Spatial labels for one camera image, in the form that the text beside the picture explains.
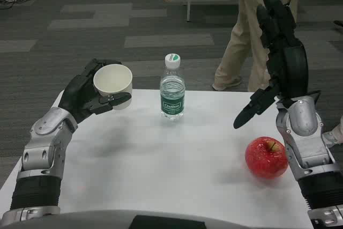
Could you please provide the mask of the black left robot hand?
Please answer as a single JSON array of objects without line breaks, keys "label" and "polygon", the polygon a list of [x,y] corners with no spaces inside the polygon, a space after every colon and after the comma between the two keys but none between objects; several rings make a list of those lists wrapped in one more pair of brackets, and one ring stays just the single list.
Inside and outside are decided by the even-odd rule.
[{"label": "black left robot hand", "polygon": [[131,70],[119,61],[92,59],[65,88],[58,104],[81,123],[92,114],[127,108],[132,99]]}]

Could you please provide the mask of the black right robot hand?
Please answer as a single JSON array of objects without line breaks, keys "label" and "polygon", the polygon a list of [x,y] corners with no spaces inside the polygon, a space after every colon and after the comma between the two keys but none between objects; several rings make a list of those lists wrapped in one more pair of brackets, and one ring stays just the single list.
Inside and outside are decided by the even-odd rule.
[{"label": "black right robot hand", "polygon": [[263,0],[256,15],[262,30],[260,37],[269,50],[266,62],[270,74],[269,86],[258,89],[234,121],[234,128],[244,126],[255,115],[264,113],[275,98],[290,107],[294,98],[308,93],[308,61],[302,42],[295,36],[296,23],[288,5],[281,0]]}]

